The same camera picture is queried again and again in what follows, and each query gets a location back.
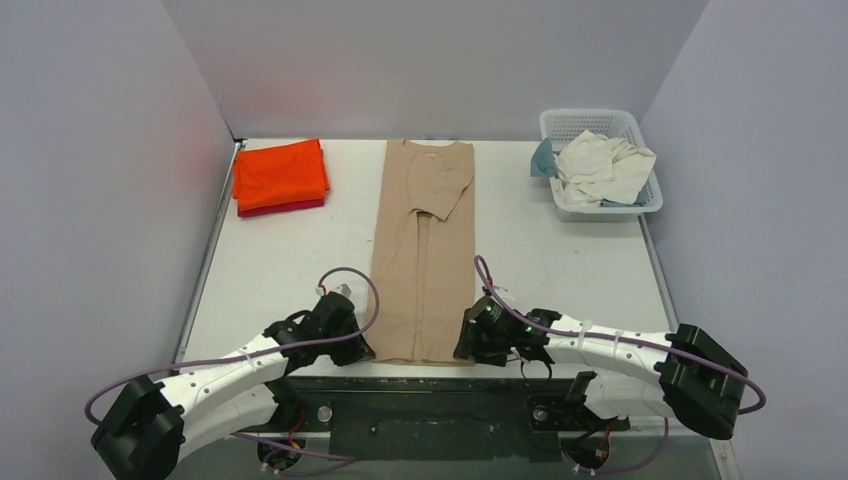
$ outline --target beige garment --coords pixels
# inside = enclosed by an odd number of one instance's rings
[[[380,316],[365,334],[376,361],[469,363],[453,351],[474,299],[473,262],[474,148],[389,141],[371,260]]]

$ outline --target white plastic basket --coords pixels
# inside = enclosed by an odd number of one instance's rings
[[[633,115],[623,110],[557,109],[546,110],[539,116],[542,138],[550,138],[554,152],[559,154],[566,145],[584,130],[610,138],[627,139],[637,147],[645,147],[642,132]],[[557,206],[557,217],[563,222],[621,222],[642,213],[656,212],[662,207],[662,193],[657,176],[651,172],[645,184],[647,202],[644,207],[593,207],[566,205],[556,194],[561,182],[551,178],[551,193]]]

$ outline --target blue cloth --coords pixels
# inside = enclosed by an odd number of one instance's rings
[[[636,195],[636,201],[633,202],[633,205],[601,200],[602,207],[644,207],[646,203],[648,203],[648,190],[645,187],[639,190],[639,195]]]
[[[556,155],[551,139],[546,138],[536,147],[533,157],[530,159],[531,177],[554,177],[559,178],[556,168]]]

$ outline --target folded orange cloth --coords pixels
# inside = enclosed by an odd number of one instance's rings
[[[323,200],[330,190],[317,138],[282,147],[241,151],[233,167],[239,210]]]

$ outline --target cable tie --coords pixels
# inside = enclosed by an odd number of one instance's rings
[[[616,352],[618,352],[618,339],[624,335],[624,330],[616,330],[615,331],[615,341],[612,342],[612,358],[615,358]]]
[[[253,360],[253,357],[250,356],[250,353],[248,353],[248,352],[240,352],[240,353],[241,353],[241,356],[244,357],[244,361],[247,362],[248,365],[250,365],[250,370],[253,373],[256,373],[256,365],[253,362],[251,362],[251,360]]]
[[[579,350],[583,350],[583,340],[586,338],[586,332],[592,329],[592,321],[591,320],[583,320],[580,322],[580,333],[577,334],[577,348]]]

